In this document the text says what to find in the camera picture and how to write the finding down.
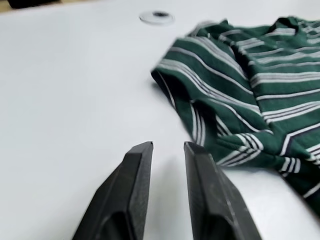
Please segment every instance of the table surface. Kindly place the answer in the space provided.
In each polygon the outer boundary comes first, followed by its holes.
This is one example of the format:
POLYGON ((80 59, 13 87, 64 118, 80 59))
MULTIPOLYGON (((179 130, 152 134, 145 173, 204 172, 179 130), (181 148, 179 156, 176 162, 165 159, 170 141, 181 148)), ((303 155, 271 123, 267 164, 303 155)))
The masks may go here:
MULTIPOLYGON (((145 240, 192 240, 181 120, 150 70, 198 22, 320 18, 318 0, 109 0, 0 15, 0 239, 70 240, 132 146, 154 142, 145 240), (142 23, 164 10, 168 26, 142 23)), ((276 174, 230 169, 264 240, 318 240, 276 174)))

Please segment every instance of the white stripe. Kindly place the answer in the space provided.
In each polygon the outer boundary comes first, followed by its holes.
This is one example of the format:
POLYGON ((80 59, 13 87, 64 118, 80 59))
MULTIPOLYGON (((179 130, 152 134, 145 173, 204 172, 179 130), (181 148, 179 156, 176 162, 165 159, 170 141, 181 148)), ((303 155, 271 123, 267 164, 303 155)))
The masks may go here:
POLYGON ((160 76, 160 78, 162 79, 163 84, 164 84, 167 92, 169 93, 169 97, 170 97, 170 101, 171 101, 172 106, 174 107, 174 109, 176 109, 175 100, 174 100, 174 98, 173 98, 173 96, 172 96, 172 94, 171 94, 171 92, 170 92, 170 89, 169 89, 169 87, 168 87, 168 85, 167 85, 164 77, 162 76, 162 74, 161 74, 159 71, 156 71, 156 72, 159 74, 159 76, 160 76))
POLYGON ((315 156, 315 157, 318 157, 319 154, 320 154, 320 149, 312 152, 312 155, 315 156))
POLYGON ((224 51, 222 51, 220 48, 214 45, 212 41, 208 39, 208 41, 202 41, 200 37, 184 37, 181 38, 180 40, 186 41, 186 42, 192 42, 195 43, 204 49, 206 49, 211 55, 213 55, 215 58, 219 59, 220 61, 224 62, 225 64, 229 65, 232 67, 235 71, 240 74, 241 77, 246 79, 245 74, 240 67, 240 65, 228 54, 226 54, 224 51))
POLYGON ((278 35, 284 35, 284 36, 294 36, 296 34, 296 30, 293 28, 276 28, 273 32, 269 32, 265 34, 265 36, 278 36, 278 35))
POLYGON ((320 38, 308 39, 306 42, 308 44, 317 44, 317 43, 320 43, 320 38))
POLYGON ((241 133, 241 134, 242 134, 242 135, 245 137, 245 139, 252 145, 252 148, 253 148, 254 150, 258 150, 258 146, 257 146, 255 140, 252 139, 248 133, 241 133))
POLYGON ((197 141, 197 119, 194 106, 190 103, 190 108, 192 112, 192 137, 194 141, 197 141))
POLYGON ((196 125, 197 125, 197 132, 196 132, 196 144, 200 144, 201 142, 201 136, 202 136, 202 126, 199 118, 199 113, 197 109, 194 109, 195 112, 195 118, 196 118, 196 125))
POLYGON ((251 80, 251 87, 259 84, 270 83, 301 83, 320 80, 320 72, 300 72, 300 73, 257 73, 251 80))
POLYGON ((235 156, 237 156, 239 153, 242 153, 244 150, 247 150, 245 146, 241 146, 238 150, 234 150, 230 152, 227 156, 223 157, 219 161, 217 161, 216 164, 221 165, 225 163, 226 161, 229 161, 230 159, 233 159, 235 156))
POLYGON ((245 91, 246 93, 250 94, 250 95, 253 95, 253 92, 247 88, 245 88, 244 86, 242 86, 239 82, 237 82, 236 80, 234 80, 233 78, 211 68, 210 66, 208 66, 197 54, 191 52, 191 51, 188 51, 188 50, 185 50, 183 48, 180 48, 180 47, 172 47, 170 49, 170 51, 173 51, 173 52, 179 52, 179 53, 183 53, 183 54, 186 54, 186 55, 189 55, 191 57, 194 57, 195 59, 197 59, 199 61, 199 63, 201 63, 202 66, 204 66, 207 70, 209 70, 210 72, 212 72, 213 74, 217 75, 217 76, 220 76, 222 78, 224 78, 225 80, 235 84, 236 86, 238 86, 239 88, 241 88, 243 91, 245 91))
POLYGON ((292 119, 292 118, 310 113, 310 112, 317 110, 317 109, 320 109, 320 105, 309 107, 308 109, 303 110, 303 111, 301 111, 301 109, 299 109, 299 112, 297 112, 297 113, 292 113, 292 114, 285 115, 285 116, 270 118, 270 119, 267 119, 266 122, 269 124, 269 123, 275 123, 275 122, 279 122, 279 121, 283 121, 283 120, 287 120, 287 119, 292 119))
POLYGON ((303 198, 310 197, 312 194, 314 194, 316 191, 320 189, 320 182, 315 185, 313 188, 311 188, 306 194, 303 195, 303 198))
POLYGON ((255 127, 251 126, 246 120, 244 120, 237 112, 234 108, 232 108, 231 106, 223 103, 223 102, 219 102, 217 100, 214 100, 214 99, 210 99, 211 102, 214 102, 216 104, 219 104, 219 105, 222 105, 226 108, 228 108, 241 122, 243 122, 250 130, 254 131, 254 132, 268 132, 270 134, 273 134, 273 132, 269 129, 263 129, 263 130, 258 130, 256 129, 255 127))
POLYGON ((237 157, 230 159, 229 161, 222 163, 221 166, 230 166, 230 164, 233 164, 235 162, 241 161, 243 159, 245 159, 246 157, 249 157, 251 154, 255 153, 256 151, 252 148, 247 148, 247 150, 243 153, 241 153, 240 155, 238 155, 237 157))
POLYGON ((227 166, 228 167, 234 167, 234 166, 237 166, 237 165, 241 165, 241 164, 244 164, 252 159, 254 159, 256 156, 258 156, 259 154, 261 153, 260 150, 257 150, 255 152, 253 152, 252 154, 250 154, 248 157, 246 157, 245 159, 242 159, 241 161, 238 161, 238 162, 235 162, 233 164, 228 164, 227 166))
POLYGON ((249 104, 243 101, 239 101, 207 84, 203 81, 193 70, 191 70, 187 65, 182 62, 170 59, 163 59, 157 66, 158 68, 165 68, 169 70, 175 70, 184 74, 189 80, 205 95, 211 98, 219 99, 220 101, 228 102, 241 106, 246 109, 257 113, 261 116, 260 109, 257 105, 249 104))
POLYGON ((251 44, 247 44, 247 45, 241 46, 240 49, 241 50, 252 49, 252 48, 255 48, 255 47, 258 47, 258 46, 261 46, 261 45, 265 45, 265 42, 263 42, 263 41, 253 42, 251 44))
POLYGON ((320 148, 320 143, 317 144, 317 145, 311 146, 311 147, 307 148, 306 150, 307 150, 309 153, 311 153, 312 151, 317 150, 318 148, 320 148))
POLYGON ((272 66, 261 66, 264 69, 276 69, 276 68, 281 68, 281 67, 301 67, 301 66, 316 66, 316 65, 320 65, 320 61, 316 61, 316 62, 301 62, 301 63, 280 63, 280 64, 276 64, 276 65, 272 65, 272 66))
POLYGON ((221 120, 219 116, 216 115, 215 119, 220 124, 220 126, 223 128, 223 130, 227 135, 232 135, 231 131, 228 129, 228 127, 225 125, 225 123, 221 120))
POLYGON ((295 173, 295 174, 300 171, 300 166, 301 166, 300 159, 297 158, 297 159, 296 159, 296 163, 295 163, 295 168, 294 168, 294 173, 295 173))
POLYGON ((284 48, 278 48, 275 50, 270 50, 270 51, 262 51, 262 52, 254 52, 254 53, 249 53, 248 55, 250 57, 255 57, 255 56, 264 56, 264 55, 269 55, 269 54, 276 54, 278 52, 283 51, 284 48))
POLYGON ((220 127, 220 125, 216 126, 217 130, 218 130, 218 136, 226 136, 227 134, 223 131, 223 129, 220 127))
POLYGON ((202 116, 200 116, 200 119, 201 119, 201 128, 202 128, 200 146, 204 146, 206 141, 206 124, 202 116))
POLYGON ((277 62, 277 61, 293 61, 297 59, 302 59, 302 58, 319 58, 320 57, 320 51, 313 52, 313 53, 303 53, 303 52, 296 52, 291 55, 286 55, 286 56, 267 56, 263 58, 258 58, 256 61, 260 64, 268 64, 271 62, 277 62))
POLYGON ((231 34, 242 34, 242 31, 240 29, 232 29, 232 30, 221 33, 222 36, 228 36, 231 34))
POLYGON ((256 43, 256 42, 261 42, 261 40, 257 39, 256 37, 252 37, 246 40, 242 40, 242 41, 237 41, 236 44, 238 46, 244 46, 244 45, 248 45, 248 44, 252 44, 252 43, 256 43))
POLYGON ((288 169, 288 173, 292 173, 292 170, 294 169, 295 163, 296 163, 296 159, 292 157, 291 158, 291 165, 288 169))
POLYGON ((316 38, 316 37, 319 37, 320 36, 320 33, 317 33, 317 34, 308 34, 308 37, 310 38, 316 38))
POLYGON ((253 53, 249 53, 248 55, 250 57, 259 57, 259 56, 265 56, 265 55, 270 55, 270 54, 276 54, 279 52, 293 52, 293 53, 299 53, 302 51, 310 51, 310 50, 320 50, 320 46, 304 46, 304 47, 300 47, 300 48, 296 48, 296 49, 284 49, 284 48, 277 48, 274 50, 270 50, 270 51, 262 51, 262 52, 253 52, 253 53))
POLYGON ((314 106, 314 105, 318 105, 320 104, 320 101, 310 101, 310 102, 306 102, 306 103, 302 103, 296 106, 291 106, 291 107, 287 107, 287 108, 281 108, 278 110, 272 110, 272 111, 264 111, 262 113, 262 116, 269 118, 269 117, 278 117, 281 116, 282 113, 291 113, 294 112, 296 109, 302 109, 304 107, 309 107, 309 106, 314 106))
POLYGON ((258 150, 263 150, 264 149, 264 145, 262 144, 262 142, 254 134, 247 133, 247 135, 250 136, 254 140, 254 142, 257 145, 258 150))
POLYGON ((290 139, 292 137, 294 137, 295 135, 307 132, 309 130, 315 129, 315 128, 319 127, 319 126, 320 126, 320 123, 317 123, 317 124, 314 124, 314 125, 311 125, 311 126, 308 126, 308 127, 305 127, 305 128, 302 128, 302 129, 299 129, 297 131, 294 131, 294 132, 291 132, 291 133, 287 134, 285 136, 285 139, 284 139, 284 142, 283 142, 283 146, 282 146, 282 149, 281 149, 281 152, 280 152, 280 156, 283 156, 286 153, 289 141, 290 141, 290 139))
POLYGON ((247 79, 245 76, 245 73, 239 63, 233 59, 229 54, 227 54, 224 50, 221 50, 213 41, 206 37, 198 37, 198 40, 200 42, 204 43, 206 46, 208 46, 212 51, 215 51, 217 54, 219 54, 222 58, 226 60, 226 64, 233 67, 244 79, 247 79))
POLYGON ((202 28, 207 28, 207 27, 211 27, 211 26, 215 26, 218 25, 218 23, 212 22, 212 21, 203 21, 200 22, 195 29, 191 32, 191 36, 197 36, 198 32, 202 29, 202 28))
POLYGON ((243 144, 247 147, 247 148, 251 148, 249 142, 247 141, 247 139, 242 136, 241 134, 235 134, 242 142, 243 144))
POLYGON ((314 89, 314 90, 309 90, 309 91, 301 91, 301 92, 296 92, 296 93, 289 93, 289 94, 274 94, 274 95, 262 95, 258 96, 255 99, 256 100, 264 100, 264 99, 286 99, 286 98, 293 98, 293 97, 298 97, 298 96, 303 96, 303 95, 308 95, 308 94, 314 94, 320 92, 319 89, 314 89))
POLYGON ((289 163, 290 163, 291 161, 290 161, 290 158, 289 158, 289 157, 285 157, 284 160, 285 160, 285 161, 284 161, 284 163, 283 163, 283 165, 282 165, 281 171, 286 172, 286 171, 287 171, 287 168, 288 168, 288 166, 289 166, 289 163))

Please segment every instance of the green striped shirt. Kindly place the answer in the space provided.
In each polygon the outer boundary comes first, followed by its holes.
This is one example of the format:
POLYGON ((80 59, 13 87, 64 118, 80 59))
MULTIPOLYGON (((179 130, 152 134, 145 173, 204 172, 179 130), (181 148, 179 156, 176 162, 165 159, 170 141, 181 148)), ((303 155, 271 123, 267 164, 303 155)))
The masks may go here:
POLYGON ((320 216, 320 21, 202 23, 152 76, 219 165, 275 169, 320 216))

